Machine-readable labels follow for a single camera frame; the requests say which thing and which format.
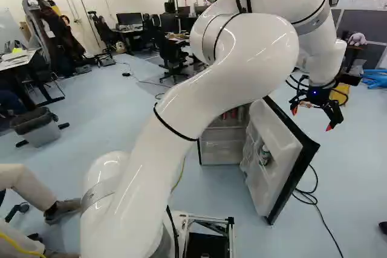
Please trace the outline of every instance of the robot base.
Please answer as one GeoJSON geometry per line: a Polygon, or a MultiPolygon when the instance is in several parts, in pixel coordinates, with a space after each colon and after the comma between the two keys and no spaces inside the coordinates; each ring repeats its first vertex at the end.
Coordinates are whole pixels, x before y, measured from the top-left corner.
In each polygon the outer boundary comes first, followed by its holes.
{"type": "MultiPolygon", "coordinates": [[[[173,211],[172,218],[179,235],[179,258],[235,258],[233,217],[210,218],[173,211]]],[[[172,239],[170,258],[174,258],[172,225],[166,220],[164,225],[172,239]]]]}

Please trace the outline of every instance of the gray floor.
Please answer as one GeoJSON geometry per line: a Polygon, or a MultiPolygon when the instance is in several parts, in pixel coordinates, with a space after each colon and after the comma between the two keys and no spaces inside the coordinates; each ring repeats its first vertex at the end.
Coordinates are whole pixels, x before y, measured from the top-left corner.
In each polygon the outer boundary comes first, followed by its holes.
{"type": "MultiPolygon", "coordinates": [[[[121,63],[60,81],[66,99],[50,109],[61,122],[71,123],[61,139],[38,149],[16,149],[14,144],[20,140],[16,134],[1,136],[1,162],[24,163],[59,199],[80,196],[82,178],[92,161],[112,150],[130,151],[152,114],[154,95],[167,90],[121,76],[130,63],[136,78],[158,82],[163,70],[155,65],[160,63],[157,58],[146,61],[120,55],[117,60],[121,63]]],[[[59,95],[54,88],[50,92],[59,95]]],[[[283,85],[272,97],[288,112],[287,100],[293,94],[283,85]]],[[[294,118],[321,144],[313,161],[320,178],[317,197],[345,257],[387,255],[387,239],[377,229],[378,222],[387,220],[386,112],[387,91],[370,91],[360,85],[351,89],[351,99],[343,109],[345,122],[335,130],[325,132],[328,119],[317,109],[300,108],[294,118]]],[[[313,183],[307,172],[299,187],[309,189],[313,183]]],[[[8,191],[0,216],[21,201],[8,191]]],[[[290,198],[276,225],[268,227],[255,213],[239,168],[200,167],[195,150],[187,158],[171,207],[209,216],[234,216],[237,257],[339,257],[313,207],[290,198]]],[[[49,227],[41,213],[32,209],[16,216],[11,224],[28,234],[42,233],[51,248],[79,251],[78,216],[49,227]]]]}

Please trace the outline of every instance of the whiteboard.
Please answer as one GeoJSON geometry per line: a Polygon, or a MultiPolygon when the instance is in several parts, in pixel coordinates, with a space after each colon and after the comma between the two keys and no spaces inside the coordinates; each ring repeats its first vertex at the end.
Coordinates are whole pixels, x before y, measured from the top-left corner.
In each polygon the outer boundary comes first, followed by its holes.
{"type": "Polygon", "coordinates": [[[9,9],[0,8],[0,53],[4,52],[6,42],[15,39],[26,45],[26,40],[9,9]]]}

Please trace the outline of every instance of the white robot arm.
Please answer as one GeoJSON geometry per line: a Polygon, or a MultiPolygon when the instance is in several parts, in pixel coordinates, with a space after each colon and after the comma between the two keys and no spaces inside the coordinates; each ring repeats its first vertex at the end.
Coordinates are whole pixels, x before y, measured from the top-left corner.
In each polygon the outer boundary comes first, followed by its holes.
{"type": "Polygon", "coordinates": [[[223,112],[283,83],[300,47],[312,86],[335,78],[346,43],[336,39],[327,0],[251,0],[251,7],[253,13],[240,13],[236,0],[211,5],[190,35],[197,58],[211,66],[167,92],[130,155],[110,153],[93,164],[82,200],[82,258],[152,257],[193,141],[223,112]]]}

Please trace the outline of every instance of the white pants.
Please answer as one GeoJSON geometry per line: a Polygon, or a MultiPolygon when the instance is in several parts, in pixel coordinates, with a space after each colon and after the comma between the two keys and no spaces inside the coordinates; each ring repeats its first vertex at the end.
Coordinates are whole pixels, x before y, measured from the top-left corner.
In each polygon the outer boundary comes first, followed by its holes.
{"type": "MultiPolygon", "coordinates": [[[[51,190],[22,164],[0,164],[0,190],[4,189],[13,189],[41,211],[48,210],[57,200],[51,190]]],[[[0,233],[6,234],[24,250],[44,252],[45,247],[42,243],[32,241],[25,234],[12,228],[3,219],[0,220],[0,233]]],[[[22,254],[0,238],[0,258],[36,258],[36,256],[22,254]]]]}

